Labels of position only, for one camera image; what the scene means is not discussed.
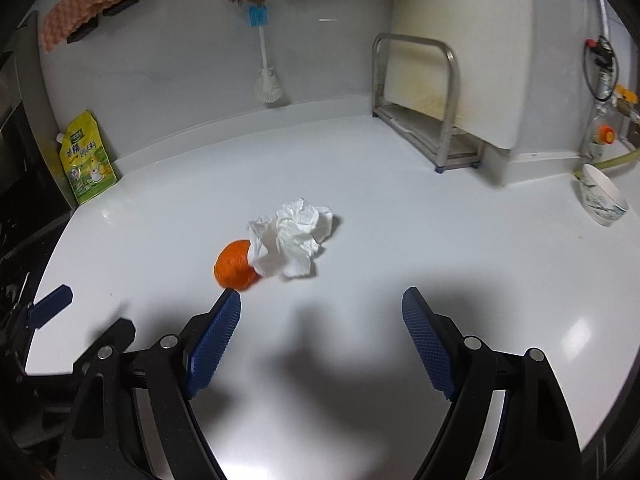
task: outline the metal rack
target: metal rack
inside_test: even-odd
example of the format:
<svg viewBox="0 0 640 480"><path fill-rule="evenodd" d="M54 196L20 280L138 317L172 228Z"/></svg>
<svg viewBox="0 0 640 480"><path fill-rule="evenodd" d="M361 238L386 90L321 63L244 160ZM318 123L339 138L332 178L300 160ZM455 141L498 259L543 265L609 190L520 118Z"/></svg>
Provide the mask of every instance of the metal rack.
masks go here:
<svg viewBox="0 0 640 480"><path fill-rule="evenodd" d="M449 66L444 120L416 112L384 99L385 84L380 81L380 46L384 40L435 46ZM417 36L382 32L372 49L372 113L414 145L436 165L436 172L453 168L477 168L482 159L484 142L453 125L460 97L460 68L453 50L446 43Z"/></svg>

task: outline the crumpled tissue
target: crumpled tissue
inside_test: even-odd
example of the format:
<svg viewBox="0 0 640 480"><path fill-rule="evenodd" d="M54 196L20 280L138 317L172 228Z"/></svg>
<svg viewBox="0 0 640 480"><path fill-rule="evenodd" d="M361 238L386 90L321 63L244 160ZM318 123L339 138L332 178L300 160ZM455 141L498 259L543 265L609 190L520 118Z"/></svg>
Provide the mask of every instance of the crumpled tissue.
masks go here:
<svg viewBox="0 0 640 480"><path fill-rule="evenodd" d="M311 259L331 234L334 214L303 198L283 205L274 217L249 222L249 265L261 276L308 276Z"/></svg>

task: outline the yellow seasoning pouch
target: yellow seasoning pouch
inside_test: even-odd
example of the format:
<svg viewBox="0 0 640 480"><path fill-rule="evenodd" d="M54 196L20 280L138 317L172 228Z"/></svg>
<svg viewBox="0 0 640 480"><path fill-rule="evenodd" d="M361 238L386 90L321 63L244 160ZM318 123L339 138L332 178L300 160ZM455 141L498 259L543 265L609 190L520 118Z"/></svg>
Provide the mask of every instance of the yellow seasoning pouch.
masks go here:
<svg viewBox="0 0 640 480"><path fill-rule="evenodd" d="M76 117L66 129L60 161L79 204L116 183L98 124L88 111Z"/></svg>

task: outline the white ceramic bowl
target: white ceramic bowl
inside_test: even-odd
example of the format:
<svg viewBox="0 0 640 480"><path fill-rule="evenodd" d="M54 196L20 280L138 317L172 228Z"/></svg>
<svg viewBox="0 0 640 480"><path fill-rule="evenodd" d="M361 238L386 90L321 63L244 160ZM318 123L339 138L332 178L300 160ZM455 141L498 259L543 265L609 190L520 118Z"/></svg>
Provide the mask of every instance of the white ceramic bowl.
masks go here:
<svg viewBox="0 0 640 480"><path fill-rule="evenodd" d="M625 197L611 179L591 164L582 167L582 205L598 224L609 227L629 209Z"/></svg>

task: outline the white countertop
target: white countertop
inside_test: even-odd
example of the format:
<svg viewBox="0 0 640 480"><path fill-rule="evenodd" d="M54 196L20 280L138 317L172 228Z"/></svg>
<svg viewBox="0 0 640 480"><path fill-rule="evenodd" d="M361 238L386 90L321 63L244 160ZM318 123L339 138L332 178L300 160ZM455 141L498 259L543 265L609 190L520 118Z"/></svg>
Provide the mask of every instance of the white countertop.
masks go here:
<svg viewBox="0 0 640 480"><path fill-rule="evenodd" d="M631 173L621 179L626 192ZM640 342L638 216L597 225L568 175L507 189L474 170L438 175L372 118L226 140L81 206L38 291L66 283L74 301L36 332L27 371L70 371L119 316L136 325L130 349L178 332L222 292L211 273L220 250L299 196L340 218L317 275L242 293L236 332L192 402L229 480L413 477L449 403L402 322L412 285L495 350L543 349L587 443Z"/></svg>

